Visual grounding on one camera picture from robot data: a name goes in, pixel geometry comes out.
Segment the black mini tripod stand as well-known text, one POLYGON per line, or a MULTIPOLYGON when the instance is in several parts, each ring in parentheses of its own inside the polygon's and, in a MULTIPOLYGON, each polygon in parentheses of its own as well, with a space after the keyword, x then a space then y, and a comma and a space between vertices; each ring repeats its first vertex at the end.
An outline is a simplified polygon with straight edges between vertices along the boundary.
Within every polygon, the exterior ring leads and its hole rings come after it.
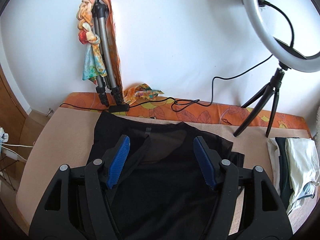
POLYGON ((252 123, 252 121, 258 116, 258 114, 263 110, 265 105, 268 103, 270 98, 273 96, 273 104, 271 109, 271 114, 269 117, 267 130, 265 132, 265 136, 268 138, 270 135, 270 131, 272 128, 272 124, 274 121, 274 117, 276 115, 276 110, 279 102, 279 92, 282 84, 283 77, 285 75, 285 71, 289 69, 286 65, 281 65, 276 69, 275 74, 271 77, 269 83, 264 85, 253 97, 251 97, 247 102, 245 102, 241 108, 246 108, 251 105, 253 102, 258 101, 256 106, 252 109, 249 116, 244 120, 244 122, 236 129, 233 133, 234 137, 239 136, 248 126, 252 123))

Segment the silver folded tripod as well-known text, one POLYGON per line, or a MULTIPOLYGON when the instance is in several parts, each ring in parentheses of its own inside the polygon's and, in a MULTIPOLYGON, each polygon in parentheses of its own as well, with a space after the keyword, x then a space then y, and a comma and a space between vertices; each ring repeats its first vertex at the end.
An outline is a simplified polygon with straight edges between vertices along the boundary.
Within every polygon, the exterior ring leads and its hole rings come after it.
POLYGON ((98 78, 98 87, 99 87, 99 98, 101 99, 101 103, 108 105, 108 99, 106 96, 105 89, 108 88, 113 96, 116 105, 122 105, 124 103, 123 96, 120 94, 120 87, 116 82, 116 76, 114 74, 112 68, 111 55, 109 51, 108 45, 108 36, 106 30, 106 20, 110 15, 110 11, 106 4, 102 3, 100 0, 95 0, 93 9, 93 23, 94 23, 94 31, 100 38, 100 52, 103 59, 103 63, 105 64, 106 76, 98 78))

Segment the orange floral bed sheet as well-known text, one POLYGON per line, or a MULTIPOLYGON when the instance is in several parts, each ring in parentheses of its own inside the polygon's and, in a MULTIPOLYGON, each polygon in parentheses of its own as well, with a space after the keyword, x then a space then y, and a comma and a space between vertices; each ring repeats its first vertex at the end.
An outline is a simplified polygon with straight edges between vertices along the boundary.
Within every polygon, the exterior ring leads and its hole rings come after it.
MULTIPOLYGON (((116 112, 115 114, 159 120, 240 126, 253 110, 250 107, 241 108, 224 104, 212 104, 209 107, 194 104, 180 112, 175 112, 171 109, 173 102, 172 99, 162 102, 146 102, 140 106, 133 106, 128 112, 116 112)), ((94 112, 107 109, 101 104, 97 93, 89 92, 69 94, 60 107, 94 112)), ((270 115, 271 111, 261 110, 250 126, 267 127, 270 115)), ((309 132, 303 117, 278 112, 275 114, 272 128, 303 129, 309 132)))

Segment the stack of folded clothes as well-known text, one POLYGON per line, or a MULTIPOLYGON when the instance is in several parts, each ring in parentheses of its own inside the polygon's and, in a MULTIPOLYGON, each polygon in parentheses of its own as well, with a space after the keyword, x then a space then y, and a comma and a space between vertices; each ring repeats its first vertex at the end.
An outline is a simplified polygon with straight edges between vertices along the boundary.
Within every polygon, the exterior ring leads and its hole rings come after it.
POLYGON ((319 186, 319 156, 312 139, 275 137, 267 140, 273 185, 286 213, 314 198, 319 186))

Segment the beige towel mat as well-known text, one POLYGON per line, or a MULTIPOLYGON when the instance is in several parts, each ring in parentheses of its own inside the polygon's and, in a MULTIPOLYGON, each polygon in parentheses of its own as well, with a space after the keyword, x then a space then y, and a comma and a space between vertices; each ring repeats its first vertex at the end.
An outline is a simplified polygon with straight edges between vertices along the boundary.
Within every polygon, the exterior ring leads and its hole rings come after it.
MULTIPOLYGON (((41 197, 62 164, 70 167, 87 163, 93 145, 98 112, 59 108, 48 121, 27 159, 16 194, 17 209, 30 225, 41 197)), ((245 155, 244 167, 260 165, 273 177, 267 150, 265 127, 248 127, 238 137, 235 126, 190 122, 190 126, 217 134, 233 142, 232 150, 245 155)))

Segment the black gooseneck phone holder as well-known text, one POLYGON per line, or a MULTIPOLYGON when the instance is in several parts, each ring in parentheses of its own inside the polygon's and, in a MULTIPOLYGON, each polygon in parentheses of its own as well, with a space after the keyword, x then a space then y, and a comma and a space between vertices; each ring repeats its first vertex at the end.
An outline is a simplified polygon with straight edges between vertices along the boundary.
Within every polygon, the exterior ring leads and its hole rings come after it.
POLYGON ((257 0, 259 11, 275 41, 289 54, 307 59, 295 48, 295 31, 289 17, 278 6, 267 0, 257 0))

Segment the black sheer garment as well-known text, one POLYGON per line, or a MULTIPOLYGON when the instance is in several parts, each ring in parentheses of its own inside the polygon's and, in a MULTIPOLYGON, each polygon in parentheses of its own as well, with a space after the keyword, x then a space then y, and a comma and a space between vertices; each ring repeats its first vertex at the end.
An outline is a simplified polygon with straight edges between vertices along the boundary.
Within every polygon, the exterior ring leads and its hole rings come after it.
POLYGON ((103 112, 89 161, 101 158, 122 135, 130 151, 117 185, 105 192, 122 239, 200 239, 217 201, 193 152, 201 136, 222 159, 243 167, 233 144, 186 123, 148 124, 103 112))

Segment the wooden door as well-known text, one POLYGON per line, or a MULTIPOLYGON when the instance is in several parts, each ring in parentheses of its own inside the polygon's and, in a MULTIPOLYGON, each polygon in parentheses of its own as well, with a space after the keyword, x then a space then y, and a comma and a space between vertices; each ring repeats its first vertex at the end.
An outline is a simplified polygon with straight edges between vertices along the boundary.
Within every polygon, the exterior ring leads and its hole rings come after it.
POLYGON ((17 145, 20 142, 26 114, 16 105, 11 88, 1 68, 1 127, 8 133, 8 144, 17 145))

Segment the colourful silk scarf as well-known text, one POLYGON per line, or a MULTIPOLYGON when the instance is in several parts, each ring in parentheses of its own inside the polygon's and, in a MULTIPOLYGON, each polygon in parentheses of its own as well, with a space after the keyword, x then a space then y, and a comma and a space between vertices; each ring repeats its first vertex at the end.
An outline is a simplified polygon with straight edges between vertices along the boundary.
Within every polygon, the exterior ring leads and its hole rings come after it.
MULTIPOLYGON (((116 84, 122 88, 120 75, 120 58, 116 45, 115 24, 113 21, 113 11, 111 0, 102 0, 107 5, 110 14, 106 17, 105 27, 107 32, 108 48, 111 58, 111 65, 114 71, 116 84)), ((106 64, 103 63, 100 52, 100 36, 93 33, 93 5, 95 0, 82 0, 76 14, 79 29, 79 41, 86 46, 82 79, 97 83, 97 76, 106 77, 106 64)))

